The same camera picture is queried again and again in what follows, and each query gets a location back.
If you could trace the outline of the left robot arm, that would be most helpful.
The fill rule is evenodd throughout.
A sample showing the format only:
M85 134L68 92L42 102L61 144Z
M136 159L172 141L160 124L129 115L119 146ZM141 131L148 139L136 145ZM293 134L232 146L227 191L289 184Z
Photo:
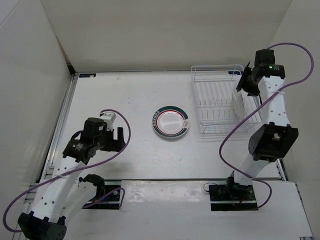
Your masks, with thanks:
M43 182L45 192L30 212L21 213L18 226L29 240L62 240L67 225L81 209L91 208L122 187L108 189L105 180L88 174L81 177L98 151L121 153L127 146L124 129L113 129L113 115L89 117L83 129L76 132L62 152L56 175Z

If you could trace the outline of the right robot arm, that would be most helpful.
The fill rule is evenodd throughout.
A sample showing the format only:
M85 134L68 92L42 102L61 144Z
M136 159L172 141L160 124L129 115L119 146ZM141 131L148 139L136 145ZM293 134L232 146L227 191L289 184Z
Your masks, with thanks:
M259 110L261 127L249 139L249 153L240 171L234 172L234 182L224 188L230 200L238 199L264 167L283 158L298 138L299 131L290 124L279 90L284 82L284 66L275 63L272 49L262 49L255 53L253 68L245 67L235 88L249 97L260 97L263 107Z

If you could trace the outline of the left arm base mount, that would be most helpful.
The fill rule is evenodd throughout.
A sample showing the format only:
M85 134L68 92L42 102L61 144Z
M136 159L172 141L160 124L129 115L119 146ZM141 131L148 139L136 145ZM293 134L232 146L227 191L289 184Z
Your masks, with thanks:
M121 180L105 181L97 190L96 196L84 204L86 210L119 210L124 202L126 191Z

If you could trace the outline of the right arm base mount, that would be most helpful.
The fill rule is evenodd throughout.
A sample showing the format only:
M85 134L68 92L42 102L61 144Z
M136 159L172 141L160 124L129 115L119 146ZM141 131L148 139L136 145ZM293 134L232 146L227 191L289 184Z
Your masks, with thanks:
M235 183L233 177L228 177L224 184L207 182L203 191L209 194L212 212L258 210L253 186Z

